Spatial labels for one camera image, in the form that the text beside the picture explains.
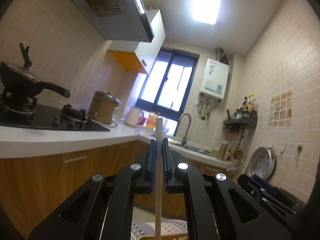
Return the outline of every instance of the window frame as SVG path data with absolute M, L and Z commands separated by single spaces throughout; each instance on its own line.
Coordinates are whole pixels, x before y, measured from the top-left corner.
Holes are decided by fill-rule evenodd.
M 143 83 L 143 86 L 141 88 L 141 91 L 140 91 L 140 94 L 139 94 L 139 97 L 138 97 L 138 100 L 137 100 L 135 106 L 138 107 L 138 108 L 141 108 L 142 110 L 148 111 L 148 112 L 156 112 L 156 113 L 160 112 L 161 116 L 163 116 L 165 118 L 168 118 L 168 119 L 172 119 L 172 120 L 178 121 L 179 117 L 183 114 L 183 111 L 184 111 L 184 109 L 186 107 L 186 103 L 187 103 L 187 100 L 188 100 L 188 96 L 190 94 L 193 78 L 194 78 L 195 73 L 196 73 L 196 68 L 197 68 L 197 65 L 198 65 L 198 61 L 199 61 L 200 55 L 194 54 L 194 53 L 190 53 L 190 52 L 186 52 L 186 51 L 177 50 L 177 49 L 167 49 L 167 48 L 161 48 L 159 52 L 171 53 L 171 56 L 170 56 L 170 59 L 169 59 L 168 65 L 167 65 L 167 69 L 164 72 L 164 76 L 163 76 L 161 84 L 159 86 L 156 98 L 155 98 L 153 103 L 141 99 L 143 91 L 144 91 L 145 86 L 146 86 L 146 84 L 148 82 L 148 79 L 149 79 L 149 75 L 147 75 L 147 77 L 146 77 L 146 79 L 145 79 L 145 81 Z M 175 110 L 166 108 L 164 106 L 159 106 L 157 104 L 158 101 L 159 101 L 162 89 L 163 89 L 164 84 L 166 82 L 170 67 L 172 65 L 172 62 L 173 62 L 175 56 L 185 57 L 185 58 L 188 58 L 188 59 L 191 59 L 191 60 L 194 61 L 193 66 L 192 66 L 192 71 L 191 71 L 191 74 L 190 74 L 190 78 L 189 78 L 189 81 L 188 81 L 188 84 L 187 84 L 187 88 L 186 88 L 186 91 L 184 93 L 184 96 L 183 96 L 179 111 L 175 111 Z

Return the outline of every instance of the screw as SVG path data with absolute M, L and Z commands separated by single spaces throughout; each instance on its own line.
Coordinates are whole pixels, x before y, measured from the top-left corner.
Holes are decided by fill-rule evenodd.
M 130 166 L 130 168 L 131 168 L 131 170 L 133 170 L 133 171 L 137 171 L 137 170 L 139 170 L 139 169 L 141 168 L 141 166 L 140 166 L 140 164 L 138 164 L 138 163 L 134 163 L 134 164 L 132 164 L 132 165 Z
M 179 163 L 179 164 L 178 164 L 178 168 L 179 168 L 180 170 L 186 170 L 186 169 L 188 168 L 188 164 L 186 164 L 186 163 Z
M 93 181 L 100 181 L 102 180 L 102 175 L 101 174 L 95 174 L 92 176 Z
M 227 176 L 224 175 L 223 173 L 218 173 L 218 174 L 216 175 L 216 178 L 217 178 L 218 180 L 220 180 L 220 181 L 224 181 L 224 180 L 226 180 Z

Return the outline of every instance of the wooden cabinet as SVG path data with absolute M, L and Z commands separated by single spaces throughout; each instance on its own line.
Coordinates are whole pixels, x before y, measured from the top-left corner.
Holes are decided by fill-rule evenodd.
M 149 74 L 165 39 L 164 27 L 159 9 L 146 10 L 154 38 L 151 43 L 135 41 L 113 41 L 109 48 L 117 61 L 127 71 Z
M 25 238 L 92 175 L 134 163 L 148 144 L 132 141 L 79 152 L 0 159 L 0 205 Z

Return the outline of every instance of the cabinet handle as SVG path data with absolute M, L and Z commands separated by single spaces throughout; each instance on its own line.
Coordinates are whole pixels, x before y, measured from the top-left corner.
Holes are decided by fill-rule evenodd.
M 80 157 L 76 157 L 76 158 L 65 160 L 65 161 L 63 161 L 63 163 L 76 162 L 76 161 L 83 160 L 83 159 L 86 159 L 86 158 L 87 158 L 87 156 L 80 156 Z
M 206 167 L 205 169 L 209 170 L 209 171 L 219 171 L 219 170 L 216 170 L 216 169 L 213 169 L 213 168 L 210 168 L 210 167 Z

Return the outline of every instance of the pipe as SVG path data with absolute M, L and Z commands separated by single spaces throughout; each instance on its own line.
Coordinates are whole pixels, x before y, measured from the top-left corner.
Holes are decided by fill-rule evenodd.
M 223 53 L 223 49 L 220 47 L 216 47 L 217 61 L 220 62 L 221 54 Z

